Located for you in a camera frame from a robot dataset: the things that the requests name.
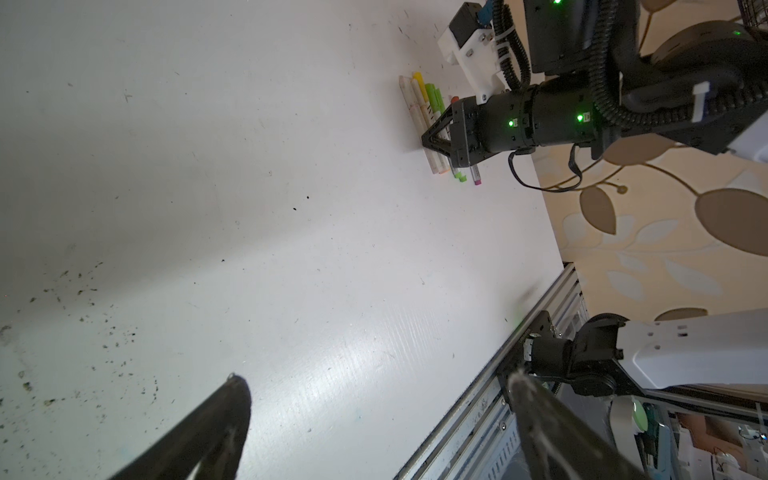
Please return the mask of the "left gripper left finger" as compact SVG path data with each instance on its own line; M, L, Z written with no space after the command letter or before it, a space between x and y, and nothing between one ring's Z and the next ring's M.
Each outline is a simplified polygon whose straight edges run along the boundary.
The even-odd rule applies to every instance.
M234 479L247 439L252 398L232 374L115 479Z

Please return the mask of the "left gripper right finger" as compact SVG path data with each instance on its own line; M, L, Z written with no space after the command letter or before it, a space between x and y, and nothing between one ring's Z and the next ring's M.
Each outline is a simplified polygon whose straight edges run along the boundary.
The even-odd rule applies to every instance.
M537 380L516 372L509 377L507 389L531 478L622 480L647 477Z

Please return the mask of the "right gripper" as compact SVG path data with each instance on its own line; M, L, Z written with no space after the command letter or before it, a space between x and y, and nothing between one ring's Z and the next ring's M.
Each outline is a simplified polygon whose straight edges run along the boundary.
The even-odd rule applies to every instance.
M489 115L497 109L500 96L492 96L485 104L475 97L459 99L451 104L421 136L422 146L451 157L455 168L469 168L499 153L489 143L493 127ZM442 136L448 129L451 140Z

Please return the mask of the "yellow pen cap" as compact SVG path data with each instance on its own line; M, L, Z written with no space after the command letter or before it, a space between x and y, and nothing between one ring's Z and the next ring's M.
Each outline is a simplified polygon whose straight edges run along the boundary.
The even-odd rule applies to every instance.
M418 85L418 91L419 91L419 94L421 96L421 101L423 103L425 103L425 104L428 104L429 103L429 97L428 97L428 94L427 94L427 90L426 90L426 87L425 87L425 83L424 83L422 74L420 72L418 72L418 71L415 71L412 74L412 79Z

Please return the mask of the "light green pen cap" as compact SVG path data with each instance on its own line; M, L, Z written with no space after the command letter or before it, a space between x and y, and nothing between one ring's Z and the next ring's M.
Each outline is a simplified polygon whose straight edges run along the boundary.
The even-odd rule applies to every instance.
M433 89L433 97L434 97L434 103L433 109L439 114L442 115L445 112L445 106L443 103L443 97L442 93L439 88Z

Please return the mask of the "red white pen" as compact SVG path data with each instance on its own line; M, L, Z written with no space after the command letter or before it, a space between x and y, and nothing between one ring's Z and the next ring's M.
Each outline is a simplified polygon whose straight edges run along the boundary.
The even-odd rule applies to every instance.
M474 185L480 186L482 184L482 178L479 171L479 167L477 165L473 165L470 167L470 174L471 174Z

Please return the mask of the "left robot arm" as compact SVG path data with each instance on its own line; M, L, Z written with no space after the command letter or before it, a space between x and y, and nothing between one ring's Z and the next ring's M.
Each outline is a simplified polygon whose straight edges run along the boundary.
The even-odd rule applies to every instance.
M402 479L763 479L767 313L630 321L573 338L547 312L511 341L400 470Z

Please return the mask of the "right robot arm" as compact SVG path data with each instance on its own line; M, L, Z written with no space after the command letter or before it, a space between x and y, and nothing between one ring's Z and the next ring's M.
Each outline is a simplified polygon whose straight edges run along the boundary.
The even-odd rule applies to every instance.
M767 159L767 5L689 26L641 51L648 1L528 1L518 29L503 1L461 6L441 36L473 95L443 107L421 142L454 169L499 153L586 148L657 134L713 155Z

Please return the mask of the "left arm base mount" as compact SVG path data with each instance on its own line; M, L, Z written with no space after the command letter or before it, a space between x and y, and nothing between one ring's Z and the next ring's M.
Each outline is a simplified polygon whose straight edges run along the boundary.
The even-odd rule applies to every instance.
M552 316L548 310L539 310L515 331L514 342L495 371L509 406L512 406L510 379L515 373L534 376L550 389L572 382L568 356L579 326L578 314Z

